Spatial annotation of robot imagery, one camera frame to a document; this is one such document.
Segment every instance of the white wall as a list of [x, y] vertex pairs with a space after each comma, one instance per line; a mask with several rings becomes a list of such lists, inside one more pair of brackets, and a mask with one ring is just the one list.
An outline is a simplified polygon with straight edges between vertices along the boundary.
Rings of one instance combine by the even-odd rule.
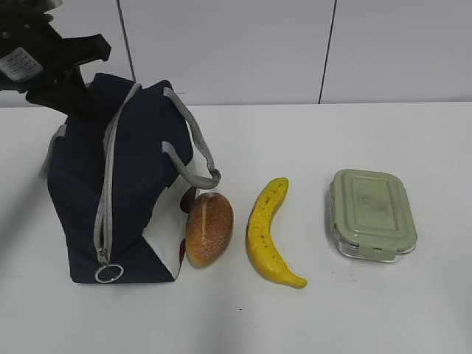
[[[121, 0], [137, 80], [187, 104], [316, 103], [335, 0]], [[116, 0], [64, 0], [64, 37], [102, 33], [131, 77]], [[322, 103], [472, 99], [471, 0], [338, 0]], [[0, 106], [26, 105], [0, 92]]]
[[333, 0], [122, 1], [136, 78], [188, 104], [315, 103]]
[[472, 99], [471, 0], [339, 0], [323, 103]]

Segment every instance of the label sticker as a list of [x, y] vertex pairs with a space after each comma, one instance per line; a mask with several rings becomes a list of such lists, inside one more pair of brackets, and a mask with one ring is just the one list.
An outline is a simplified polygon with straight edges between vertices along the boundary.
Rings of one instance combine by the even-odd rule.
[[23, 83], [43, 71], [43, 67], [26, 50], [19, 47], [0, 58], [0, 72], [14, 83]]

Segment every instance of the banana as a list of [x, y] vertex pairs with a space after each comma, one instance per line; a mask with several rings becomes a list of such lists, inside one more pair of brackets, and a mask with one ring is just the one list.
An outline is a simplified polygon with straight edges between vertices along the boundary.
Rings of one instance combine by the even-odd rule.
[[246, 251], [254, 268], [267, 280], [304, 288], [308, 282], [288, 269], [271, 236], [271, 223], [285, 200], [288, 179], [270, 181], [254, 204], [246, 230]]

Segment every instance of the metal ring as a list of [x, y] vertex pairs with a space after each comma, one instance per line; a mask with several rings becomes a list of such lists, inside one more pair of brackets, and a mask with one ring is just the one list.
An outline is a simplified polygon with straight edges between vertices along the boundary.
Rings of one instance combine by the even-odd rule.
[[[108, 269], [108, 268], [118, 268], [119, 269], [119, 274], [116, 277], [110, 278], [108, 280], [101, 280], [100, 277], [99, 277], [100, 273], [102, 271], [104, 271], [105, 269]], [[125, 273], [125, 269], [121, 265], [119, 265], [119, 264], [105, 264], [105, 265], [102, 265], [100, 268], [98, 268], [97, 271], [95, 272], [95, 280], [97, 282], [102, 283], [102, 284], [109, 284], [110, 282], [116, 282], [119, 278], [121, 278], [123, 273]]]

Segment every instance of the container lid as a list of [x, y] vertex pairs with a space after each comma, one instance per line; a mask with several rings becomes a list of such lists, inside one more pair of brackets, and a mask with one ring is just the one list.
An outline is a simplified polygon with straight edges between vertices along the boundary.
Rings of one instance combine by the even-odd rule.
[[388, 173], [337, 172], [332, 188], [333, 226], [341, 241], [369, 259], [406, 253], [417, 241], [403, 183]]

